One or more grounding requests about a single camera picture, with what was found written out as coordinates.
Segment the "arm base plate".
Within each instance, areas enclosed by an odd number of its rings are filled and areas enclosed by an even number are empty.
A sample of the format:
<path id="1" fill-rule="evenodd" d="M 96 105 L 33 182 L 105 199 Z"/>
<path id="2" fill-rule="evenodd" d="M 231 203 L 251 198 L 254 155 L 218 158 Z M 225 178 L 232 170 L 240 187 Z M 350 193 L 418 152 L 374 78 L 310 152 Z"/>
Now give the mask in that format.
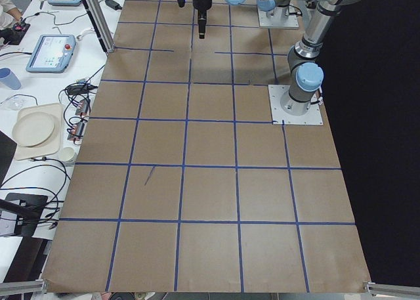
<path id="1" fill-rule="evenodd" d="M 289 7 L 289 16 L 287 18 L 267 17 L 266 13 L 258 10 L 259 26 L 262 28 L 279 28 L 283 30 L 297 30 L 299 23 L 297 19 L 298 10 L 291 6 Z"/>
<path id="2" fill-rule="evenodd" d="M 268 86 L 273 124 L 323 125 L 316 95 L 308 102 L 296 102 L 289 96 L 289 88 L 289 85 Z"/>

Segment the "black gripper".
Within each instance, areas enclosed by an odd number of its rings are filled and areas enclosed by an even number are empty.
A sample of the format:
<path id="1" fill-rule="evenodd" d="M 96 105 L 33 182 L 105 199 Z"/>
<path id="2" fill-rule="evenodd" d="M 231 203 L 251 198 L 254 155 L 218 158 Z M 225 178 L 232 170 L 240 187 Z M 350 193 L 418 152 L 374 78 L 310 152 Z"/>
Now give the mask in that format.
<path id="1" fill-rule="evenodd" d="M 199 38 L 204 39 L 207 11 L 212 7 L 212 0 L 193 0 L 193 6 L 198 11 Z"/>

